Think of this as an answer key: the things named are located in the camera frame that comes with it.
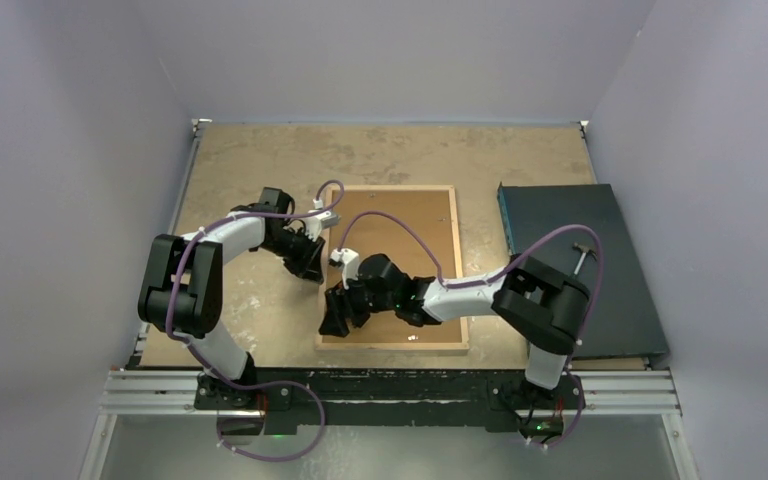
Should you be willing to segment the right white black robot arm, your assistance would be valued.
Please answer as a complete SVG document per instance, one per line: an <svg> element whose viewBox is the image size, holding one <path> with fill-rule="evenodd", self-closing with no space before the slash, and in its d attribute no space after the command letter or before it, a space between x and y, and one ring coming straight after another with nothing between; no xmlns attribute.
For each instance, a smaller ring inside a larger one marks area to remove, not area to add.
<svg viewBox="0 0 768 480"><path fill-rule="evenodd" d="M460 280L410 276L385 254L362 259L351 249L334 250L329 263L341 279L324 293L321 335L345 337L380 312L414 327L495 315L530 344L524 399L544 407L559 396L591 297L573 276L531 257Z"/></svg>

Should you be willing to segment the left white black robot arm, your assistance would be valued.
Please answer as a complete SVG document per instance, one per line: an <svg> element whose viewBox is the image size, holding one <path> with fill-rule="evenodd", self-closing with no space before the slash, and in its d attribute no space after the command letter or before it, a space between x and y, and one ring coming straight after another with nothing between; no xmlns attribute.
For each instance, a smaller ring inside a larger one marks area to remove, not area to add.
<svg viewBox="0 0 768 480"><path fill-rule="evenodd" d="M151 243L139 319L187 348L206 375L220 381L220 397L235 409L255 402L258 381L252 356L220 320L223 269L244 253L265 250L291 275L322 283L322 234L339 217L321 198L305 213L295 206L288 193L266 187L256 202L238 205L212 224L183 236L161 234Z"/></svg>

